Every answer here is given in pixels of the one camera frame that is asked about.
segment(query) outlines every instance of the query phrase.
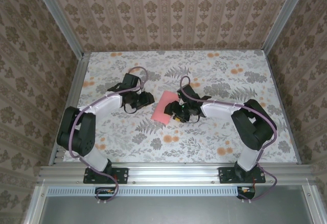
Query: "patterned wall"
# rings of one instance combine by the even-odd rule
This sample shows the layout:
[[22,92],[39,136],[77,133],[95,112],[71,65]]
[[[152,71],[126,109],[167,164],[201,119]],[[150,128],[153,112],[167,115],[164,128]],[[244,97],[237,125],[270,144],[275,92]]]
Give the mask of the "patterned wall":
[[299,0],[268,58],[300,156],[327,203],[327,0]]
[[285,0],[57,0],[84,51],[259,49]]
[[20,223],[76,58],[42,0],[0,0],[0,223]]

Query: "floral wallpaper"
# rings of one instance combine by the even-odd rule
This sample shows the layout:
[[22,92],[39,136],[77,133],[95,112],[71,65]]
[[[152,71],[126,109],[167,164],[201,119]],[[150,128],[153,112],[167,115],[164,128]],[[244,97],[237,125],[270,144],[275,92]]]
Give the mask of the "floral wallpaper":
[[42,0],[0,0],[0,223],[21,223],[76,58]]
[[327,0],[299,0],[268,55],[303,163],[327,206]]
[[285,0],[56,0],[85,52],[260,49]]
[[[79,106],[101,98],[122,81],[131,67],[148,70],[146,91],[155,103],[127,114],[117,109],[97,123],[96,147],[113,162],[226,163],[235,162],[243,142],[231,121],[191,117],[190,123],[170,119],[168,125],[151,120],[164,91],[176,93],[180,78],[189,75],[200,97],[244,103],[256,99],[275,121],[277,141],[262,162],[296,163],[293,141],[285,124],[268,63],[261,50],[140,51],[92,53]],[[133,70],[141,80],[145,72]],[[66,152],[64,161],[71,161]]]

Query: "aluminum frame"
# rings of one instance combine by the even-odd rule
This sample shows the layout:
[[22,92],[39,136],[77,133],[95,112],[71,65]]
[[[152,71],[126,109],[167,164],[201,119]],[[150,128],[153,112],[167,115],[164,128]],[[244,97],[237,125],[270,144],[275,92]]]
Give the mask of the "aluminum frame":
[[271,30],[268,33],[268,36],[262,46],[262,49],[266,54],[269,54],[270,50],[274,46],[278,36],[282,32],[283,27],[290,18],[297,2],[299,0],[286,0],[279,15],[277,16]]
[[43,0],[46,4],[46,7],[51,12],[53,18],[55,19],[57,25],[59,26],[62,34],[65,36],[69,46],[76,55],[78,60],[82,59],[83,56],[83,46],[78,41],[74,28],[69,25],[69,22],[66,19],[64,11],[60,8],[56,0]]
[[[230,167],[233,164],[182,164],[182,163],[114,163],[113,167],[128,167],[129,180],[125,187],[223,187],[246,186],[248,184],[220,184],[219,167]],[[309,165],[262,163],[262,166],[277,179],[277,185],[302,186],[314,224],[327,223],[317,187],[310,172]],[[85,166],[80,162],[57,163],[41,168],[25,224],[39,223],[46,193],[49,186],[113,186],[110,184],[83,184]],[[259,186],[270,186],[273,178],[266,175],[266,183]]]
[[[94,192],[97,187],[63,187],[63,186],[54,186],[48,187],[47,197],[69,197],[69,196],[90,196],[94,197]],[[119,196],[161,196],[161,197],[181,197],[181,196],[237,196],[237,187],[236,186],[226,186],[226,187],[138,187],[132,185],[120,185]],[[107,194],[99,194],[98,196],[108,196]]]

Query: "pink sponge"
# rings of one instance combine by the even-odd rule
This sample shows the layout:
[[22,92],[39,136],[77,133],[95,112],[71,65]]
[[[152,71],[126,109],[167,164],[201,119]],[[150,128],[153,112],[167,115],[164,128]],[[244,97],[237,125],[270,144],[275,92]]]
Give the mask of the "pink sponge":
[[173,101],[179,101],[178,95],[169,91],[164,91],[162,97],[159,100],[159,103],[154,110],[154,113],[151,117],[152,120],[161,122],[165,125],[169,123],[170,116],[165,114],[165,107]]

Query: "vent grille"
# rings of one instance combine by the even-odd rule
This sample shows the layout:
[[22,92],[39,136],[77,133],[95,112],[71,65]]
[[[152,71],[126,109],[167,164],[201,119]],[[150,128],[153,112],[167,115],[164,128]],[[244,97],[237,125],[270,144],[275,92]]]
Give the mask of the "vent grille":
[[[47,197],[94,196],[95,187],[49,187]],[[237,196],[237,187],[120,187],[118,196]]]

